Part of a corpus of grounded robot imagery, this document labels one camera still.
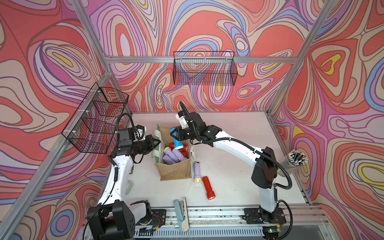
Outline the burlap tote bag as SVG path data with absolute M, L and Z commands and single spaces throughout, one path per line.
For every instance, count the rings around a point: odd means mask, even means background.
M 155 158 L 155 167 L 158 170 L 161 181 L 183 180 L 192 178 L 193 159 L 196 157 L 194 147 L 188 141 L 181 141 L 183 148 L 180 153 L 186 149 L 186 160 L 175 162 L 165 153 L 169 148 L 173 152 L 171 145 L 174 145 L 174 138 L 170 135 L 170 127 L 157 125 L 155 130 L 155 139 L 160 140 L 160 144 L 155 148 L 153 157 Z

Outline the red flashlight bottom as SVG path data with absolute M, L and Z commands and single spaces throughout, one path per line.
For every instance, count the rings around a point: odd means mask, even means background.
M 204 183 L 206 192 L 207 192 L 207 198 L 208 200 L 213 200 L 216 197 L 215 192 L 213 191 L 213 188 L 211 186 L 210 180 L 207 176 L 202 178 L 202 181 Z

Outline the red flashlight top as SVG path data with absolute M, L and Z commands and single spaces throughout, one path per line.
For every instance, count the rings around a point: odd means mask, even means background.
M 189 155 L 187 152 L 184 152 L 184 151 L 180 151 L 180 153 L 185 157 L 185 158 L 189 158 Z

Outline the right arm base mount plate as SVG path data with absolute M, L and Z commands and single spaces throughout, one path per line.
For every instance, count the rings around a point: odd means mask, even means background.
M 268 224 L 268 225 L 284 225 L 287 223 L 282 208 L 277 207 L 272 213 L 259 208 L 244 208 L 242 219 L 247 224 Z

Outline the blue flashlight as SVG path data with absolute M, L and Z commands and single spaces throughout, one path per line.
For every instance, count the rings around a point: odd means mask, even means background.
M 179 131 L 177 128 L 172 128 L 170 130 L 170 135 L 174 140 L 174 149 L 181 150 L 184 147 L 184 144 L 179 141 L 180 136 L 179 136 Z

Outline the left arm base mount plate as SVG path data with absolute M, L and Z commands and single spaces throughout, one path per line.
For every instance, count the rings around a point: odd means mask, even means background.
M 152 209 L 152 219 L 148 222 L 149 226 L 161 227 L 166 223 L 166 209 Z

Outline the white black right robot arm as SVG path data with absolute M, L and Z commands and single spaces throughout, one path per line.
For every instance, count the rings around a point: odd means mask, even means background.
M 279 209 L 277 188 L 289 190 L 293 186 L 287 170 L 276 161 L 274 151 L 251 146 L 215 125 L 208 126 L 198 113 L 190 113 L 182 101 L 180 106 L 181 110 L 176 115 L 180 126 L 171 131 L 171 136 L 180 142 L 189 140 L 193 143 L 196 140 L 195 145 L 224 150 L 253 168 L 251 180 L 258 186 L 261 198 L 259 215 L 263 223 L 271 224 Z

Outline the long purple flashlight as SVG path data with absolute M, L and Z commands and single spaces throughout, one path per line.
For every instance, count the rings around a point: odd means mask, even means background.
M 177 149 L 171 149 L 170 147 L 166 147 L 164 149 L 164 153 L 165 153 L 165 156 L 163 157 L 164 160 L 166 156 L 172 161 L 174 161 L 175 163 L 179 163 L 187 160 L 187 158 Z

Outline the red flashlight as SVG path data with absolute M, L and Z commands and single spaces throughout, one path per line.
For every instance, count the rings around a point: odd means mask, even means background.
M 211 186 L 210 180 L 207 176 L 202 178 L 202 181 L 204 183 L 206 192 L 207 192 L 207 198 L 208 200 L 213 200 L 216 197 L 215 192 L 213 191 L 213 188 Z
M 169 147 L 171 149 L 176 149 L 176 150 L 184 151 L 184 152 L 188 152 L 188 150 L 189 150 L 189 146 L 186 144 L 182 144 L 181 142 L 170 143 Z
M 187 152 L 184 152 L 184 151 L 180 151 L 180 153 L 185 157 L 185 158 L 189 158 L 189 155 Z

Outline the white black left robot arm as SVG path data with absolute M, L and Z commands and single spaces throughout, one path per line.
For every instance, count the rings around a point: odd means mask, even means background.
M 128 240 L 135 235 L 137 224 L 152 222 L 153 213 L 149 201 L 127 204 L 124 200 L 133 186 L 129 176 L 134 168 L 135 157 L 152 152 L 160 140 L 147 135 L 135 142 L 120 137 L 108 156 L 112 169 L 103 195 L 95 207 L 89 208 L 86 219 L 95 240 Z

